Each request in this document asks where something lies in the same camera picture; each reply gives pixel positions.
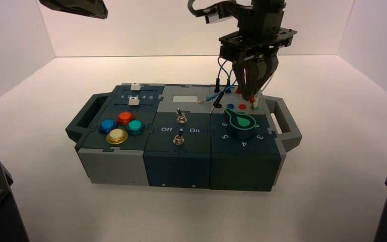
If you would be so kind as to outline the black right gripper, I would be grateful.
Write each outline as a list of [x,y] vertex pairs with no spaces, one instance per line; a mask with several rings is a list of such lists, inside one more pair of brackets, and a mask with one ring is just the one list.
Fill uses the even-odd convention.
[[[238,31],[219,38],[219,57],[232,62],[238,89],[244,100],[260,91],[276,71],[275,55],[289,47],[296,31],[282,28],[285,6],[225,6],[238,20]],[[257,62],[253,58],[263,58]]]

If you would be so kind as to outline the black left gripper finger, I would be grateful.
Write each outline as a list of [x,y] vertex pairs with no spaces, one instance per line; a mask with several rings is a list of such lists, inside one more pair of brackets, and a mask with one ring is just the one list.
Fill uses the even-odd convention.
[[54,11],[98,19],[108,17],[108,9],[101,0],[39,0],[39,2]]

